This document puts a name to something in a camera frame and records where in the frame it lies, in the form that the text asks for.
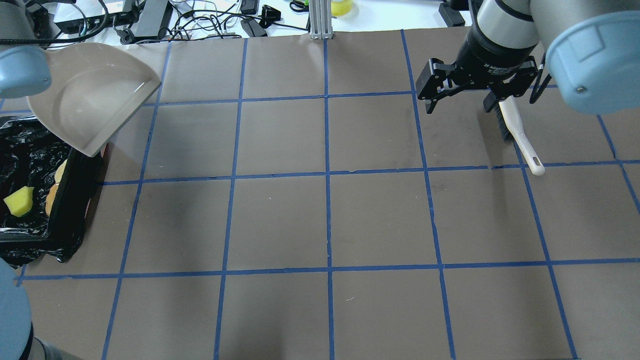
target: blue grid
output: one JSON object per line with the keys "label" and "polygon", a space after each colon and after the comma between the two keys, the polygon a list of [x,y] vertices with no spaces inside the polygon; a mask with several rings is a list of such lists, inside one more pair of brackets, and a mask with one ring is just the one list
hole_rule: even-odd
{"label": "blue grid", "polygon": [[[442,292],[442,302],[443,302],[443,310],[445,316],[445,325],[447,330],[447,338],[449,341],[449,350],[451,353],[451,358],[456,359],[455,347],[454,347],[454,336],[453,330],[451,327],[451,318],[449,316],[449,305],[447,301],[447,291],[446,291],[446,282],[445,282],[445,274],[444,270],[446,269],[454,269],[454,268],[502,268],[502,267],[521,267],[521,266],[546,266],[549,270],[550,280],[553,285],[554,293],[556,295],[557,305],[561,314],[561,319],[563,322],[564,330],[566,333],[567,341],[572,353],[573,358],[577,358],[577,351],[575,349],[575,345],[573,344],[570,328],[568,321],[566,319],[566,315],[564,313],[564,307],[561,300],[561,295],[559,292],[559,288],[557,285],[557,281],[554,274],[554,266],[565,266],[565,265],[587,265],[587,264],[613,264],[613,263],[640,263],[640,258],[611,258],[611,259],[575,259],[575,260],[552,260],[548,253],[547,244],[545,241],[543,227],[540,223],[540,218],[538,216],[538,210],[535,204],[534,196],[531,190],[531,186],[529,184],[529,178],[527,175],[527,165],[522,160],[522,155],[520,151],[515,146],[516,154],[518,156],[518,164],[507,164],[492,167],[491,169],[501,169],[501,168],[519,168],[522,171],[523,179],[525,182],[525,187],[527,188],[527,193],[529,195],[529,200],[531,203],[531,208],[533,211],[534,219],[536,221],[536,226],[538,228],[538,233],[540,236],[540,241],[543,247],[543,251],[545,254],[544,261],[515,261],[515,262],[491,262],[491,263],[443,263],[442,256],[440,253],[440,246],[438,242],[438,231],[435,224],[435,211],[433,208],[433,199],[431,196],[431,186],[429,181],[429,173],[430,172],[439,172],[439,171],[457,171],[457,170],[489,170],[487,166],[458,166],[458,167],[428,167],[426,156],[424,152],[424,144],[422,141],[422,128],[420,126],[420,118],[418,112],[418,104],[416,98],[416,90],[413,85],[413,74],[411,70],[411,61],[408,52],[408,46],[406,43],[406,38],[404,34],[404,30],[400,31],[401,38],[403,41],[404,47],[404,55],[406,58],[406,66],[408,69],[409,80],[411,83],[410,91],[402,91],[402,92],[372,92],[372,93],[361,93],[361,94],[329,94],[328,88],[328,50],[327,50],[327,40],[323,42],[323,50],[324,50],[324,94],[323,95],[310,95],[310,96],[293,96],[293,97],[267,97],[267,98],[251,98],[251,99],[243,99],[243,85],[244,85],[244,71],[246,67],[246,50],[248,46],[247,39],[244,39],[243,44],[243,62],[241,68],[241,82],[239,87],[239,95],[238,99],[230,99],[230,100],[219,100],[219,101],[193,101],[193,102],[160,102],[160,97],[162,94],[163,86],[161,85],[154,104],[146,104],[145,107],[153,106],[154,112],[152,116],[152,121],[148,133],[147,144],[145,147],[144,157],[142,161],[140,176],[138,180],[130,180],[130,181],[107,181],[104,182],[104,186],[116,186],[122,184],[136,184],[138,185],[138,189],[136,192],[136,196],[134,198],[134,204],[131,211],[131,219],[129,221],[129,228],[127,230],[127,237],[125,242],[125,247],[122,256],[122,262],[120,265],[120,271],[117,274],[77,274],[77,275],[28,275],[27,274],[27,266],[23,267],[21,274],[17,277],[18,285],[22,284],[23,280],[58,280],[58,279],[117,279],[116,291],[113,299],[113,305],[111,309],[111,314],[109,317],[109,325],[107,329],[106,338],[104,341],[104,348],[102,352],[102,360],[105,360],[108,353],[109,348],[109,340],[111,337],[111,331],[113,330],[113,322],[115,319],[115,314],[118,306],[118,299],[120,295],[120,288],[122,285],[123,279],[132,279],[132,278],[158,278],[158,277],[201,277],[201,276],[220,276],[220,296],[218,301],[218,315],[216,319],[216,333],[214,338],[214,359],[219,358],[220,352],[220,334],[222,328],[222,315],[223,315],[223,303],[224,303],[224,295],[225,295],[225,282],[226,277],[234,276],[234,275],[255,275],[255,274],[299,274],[299,273],[327,273],[327,281],[328,281],[328,316],[329,316],[329,354],[330,360],[335,359],[335,349],[334,349],[334,335],[333,335],[333,273],[334,272],[352,272],[352,271],[391,271],[391,270],[438,270],[440,274],[440,287]],[[169,43],[168,50],[166,53],[166,58],[164,61],[164,68],[162,73],[162,80],[164,82],[164,77],[166,75],[166,70],[168,67],[169,57],[171,52],[171,43]],[[420,147],[420,156],[422,158],[422,167],[421,168],[394,168],[394,169],[370,169],[370,170],[357,170],[357,171],[331,171],[330,170],[330,147],[329,147],[329,99],[335,97],[363,97],[363,96],[381,96],[381,95],[409,95],[411,94],[413,97],[413,110],[415,115],[415,123],[417,128],[417,135]],[[242,103],[243,102],[254,102],[254,101],[280,101],[280,100],[293,100],[293,99],[324,99],[324,130],[325,130],[325,171],[324,172],[300,172],[300,173],[288,173],[288,174],[257,174],[257,175],[236,175],[236,167],[237,167],[237,153],[238,153],[238,145],[239,145],[239,132],[240,132],[240,122],[241,122],[241,111],[242,111]],[[178,178],[169,178],[169,179],[144,179],[145,168],[147,164],[148,152],[150,149],[150,144],[152,141],[154,126],[156,122],[156,116],[158,108],[162,106],[176,106],[176,105],[192,105],[192,104],[213,104],[213,103],[228,103],[235,102],[238,104],[237,109],[237,120],[236,120],[236,138],[234,144],[234,159],[233,159],[233,167],[231,176],[217,176],[217,177],[178,177]],[[1,111],[2,105],[4,101],[0,102],[0,114],[3,113],[30,113],[29,110],[19,110],[19,111]],[[634,191],[633,186],[631,185],[630,179],[624,169],[625,164],[640,164],[640,160],[620,160],[617,157],[615,147],[609,136],[609,133],[606,129],[604,121],[600,116],[598,116],[598,120],[602,127],[602,131],[609,143],[609,147],[614,156],[614,161],[589,161],[589,162],[575,162],[575,163],[545,163],[546,167],[572,167],[572,166],[594,166],[594,165],[618,165],[622,171],[625,182],[628,186],[629,192],[633,201],[636,205],[638,212],[640,213],[640,202],[638,201],[636,192]],[[380,265],[380,266],[332,266],[332,247],[331,247],[331,176],[340,176],[340,175],[348,175],[348,174],[381,174],[381,173],[400,173],[400,172],[423,172],[425,185],[426,185],[426,193],[429,202],[429,214],[431,218],[431,228],[433,232],[434,238],[434,247],[436,252],[436,264],[410,264],[410,265]],[[232,223],[232,210],[233,210],[233,201],[234,201],[234,188],[236,179],[262,179],[262,178],[272,178],[272,177],[300,177],[300,176],[325,176],[326,178],[326,226],[327,226],[327,266],[326,267],[312,267],[312,268],[271,268],[271,269],[249,269],[249,270],[227,270],[227,260],[228,260],[228,247],[229,247],[229,238],[230,238],[230,230]],[[228,213],[227,213],[227,227],[225,230],[225,250],[223,254],[223,266],[222,270],[216,271],[197,271],[197,272],[155,272],[155,273],[125,273],[125,265],[127,261],[127,253],[129,250],[129,243],[131,240],[131,233],[134,226],[134,220],[136,216],[136,211],[138,207],[138,201],[140,199],[140,193],[143,184],[145,183],[171,183],[178,181],[210,181],[210,180],[230,180],[230,193],[229,193],[229,203],[228,203]]]}

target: metal bracket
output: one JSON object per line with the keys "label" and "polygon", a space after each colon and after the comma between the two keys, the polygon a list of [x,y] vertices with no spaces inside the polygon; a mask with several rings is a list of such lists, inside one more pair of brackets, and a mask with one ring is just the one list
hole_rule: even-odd
{"label": "metal bracket", "polygon": [[333,38],[331,0],[309,0],[309,23],[312,39]]}

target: white brush handle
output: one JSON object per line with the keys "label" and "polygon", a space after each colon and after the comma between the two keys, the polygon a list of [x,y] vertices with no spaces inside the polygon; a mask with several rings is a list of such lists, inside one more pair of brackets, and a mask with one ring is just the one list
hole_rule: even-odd
{"label": "white brush handle", "polygon": [[536,154],[529,139],[527,139],[527,135],[524,133],[524,126],[522,125],[522,118],[520,117],[516,101],[512,96],[509,96],[507,99],[501,101],[499,105],[502,116],[504,117],[504,123],[518,144],[522,156],[524,156],[529,165],[529,170],[536,176],[543,175],[545,173],[545,166],[542,165],[542,161],[540,161],[538,154]]}

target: light blue cap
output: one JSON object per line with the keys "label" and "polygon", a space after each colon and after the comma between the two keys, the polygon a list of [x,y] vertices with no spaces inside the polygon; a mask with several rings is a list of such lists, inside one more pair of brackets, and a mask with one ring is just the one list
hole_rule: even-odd
{"label": "light blue cap", "polygon": [[51,73],[44,50],[22,45],[0,53],[0,98],[35,95],[51,85]]}
{"label": "light blue cap", "polygon": [[576,111],[640,106],[640,11],[600,15],[565,30],[547,49],[547,67]]}
{"label": "light blue cap", "polygon": [[0,359],[18,360],[31,333],[31,308],[24,288],[13,283],[13,270],[0,259]]}

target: dustpan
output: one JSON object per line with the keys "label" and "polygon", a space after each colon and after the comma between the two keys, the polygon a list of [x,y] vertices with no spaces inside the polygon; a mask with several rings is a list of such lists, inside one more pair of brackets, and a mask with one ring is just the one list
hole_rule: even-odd
{"label": "dustpan", "polygon": [[74,44],[46,57],[51,86],[29,96],[29,107],[87,156],[96,155],[160,86],[147,64],[109,45]]}

